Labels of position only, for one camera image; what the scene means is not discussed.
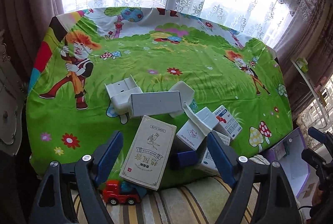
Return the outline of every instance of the striped cushion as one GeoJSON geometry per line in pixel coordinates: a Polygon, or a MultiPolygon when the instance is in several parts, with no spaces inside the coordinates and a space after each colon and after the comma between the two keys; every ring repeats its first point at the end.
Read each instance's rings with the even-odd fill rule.
{"type": "MultiPolygon", "coordinates": [[[[208,224],[215,223],[230,192],[230,187],[214,176],[154,192],[134,206],[107,204],[106,208],[115,224],[208,224]]],[[[258,185],[254,185],[242,224],[250,223],[257,196],[258,185]]],[[[87,223],[75,194],[74,207],[80,224],[87,223]]]]}

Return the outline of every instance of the medicine box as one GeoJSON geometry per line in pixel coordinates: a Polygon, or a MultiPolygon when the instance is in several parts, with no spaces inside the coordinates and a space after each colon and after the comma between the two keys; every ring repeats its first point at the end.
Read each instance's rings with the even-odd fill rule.
{"type": "Polygon", "coordinates": [[[223,105],[214,111],[214,115],[219,120],[219,124],[214,128],[217,132],[234,140],[242,131],[242,127],[223,105]]]}
{"type": "MultiPolygon", "coordinates": [[[[204,107],[198,111],[196,116],[211,129],[216,127],[216,125],[219,123],[214,114],[207,107],[204,107]]],[[[206,135],[201,132],[199,127],[194,122],[188,120],[177,132],[176,137],[189,148],[196,151],[206,135]]]]}
{"type": "Polygon", "coordinates": [[[158,190],[176,126],[143,116],[119,177],[158,190]]]}
{"type": "MultiPolygon", "coordinates": [[[[227,137],[219,132],[214,131],[218,136],[222,139],[223,143],[227,146],[230,144],[230,137],[227,137]]],[[[207,146],[205,146],[202,150],[202,153],[199,157],[199,164],[196,167],[199,170],[206,172],[209,175],[217,175],[219,171],[216,168],[216,165],[211,157],[207,146]]]]}
{"type": "Polygon", "coordinates": [[[128,99],[129,117],[150,116],[181,111],[179,91],[131,94],[128,99]]]}

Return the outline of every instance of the purple box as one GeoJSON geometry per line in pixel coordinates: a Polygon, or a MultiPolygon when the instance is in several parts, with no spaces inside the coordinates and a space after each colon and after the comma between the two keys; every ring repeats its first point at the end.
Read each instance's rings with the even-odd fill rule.
{"type": "Polygon", "coordinates": [[[305,149],[305,142],[299,127],[290,132],[279,143],[263,152],[263,156],[271,163],[279,161],[292,188],[294,195],[298,198],[303,191],[307,179],[310,175],[310,165],[306,163],[301,153],[305,149]],[[283,156],[283,142],[289,147],[289,155],[283,156]]]}

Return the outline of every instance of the toy truck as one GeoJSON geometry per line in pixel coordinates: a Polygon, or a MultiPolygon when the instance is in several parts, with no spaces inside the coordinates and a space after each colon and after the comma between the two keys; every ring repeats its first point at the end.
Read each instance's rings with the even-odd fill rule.
{"type": "Polygon", "coordinates": [[[103,200],[111,205],[119,203],[135,205],[140,202],[140,197],[134,188],[122,190],[120,181],[109,180],[103,190],[103,200]]]}

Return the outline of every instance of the metal screw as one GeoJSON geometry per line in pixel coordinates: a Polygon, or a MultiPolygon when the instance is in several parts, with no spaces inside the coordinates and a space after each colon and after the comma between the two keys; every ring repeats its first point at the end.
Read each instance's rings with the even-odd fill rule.
{"type": "Polygon", "coordinates": [[[280,165],[279,162],[277,162],[277,161],[273,161],[273,162],[272,162],[272,166],[275,167],[275,168],[279,168],[281,165],[280,165]]]}
{"type": "Polygon", "coordinates": [[[51,166],[51,167],[56,167],[56,166],[58,166],[58,161],[52,161],[52,162],[50,163],[50,166],[51,166]]]}
{"type": "Polygon", "coordinates": [[[240,156],[238,158],[239,162],[246,163],[247,162],[247,157],[246,156],[240,156]]]}
{"type": "Polygon", "coordinates": [[[89,161],[90,159],[91,159],[91,155],[89,155],[89,154],[86,154],[82,157],[83,161],[89,161]]]}

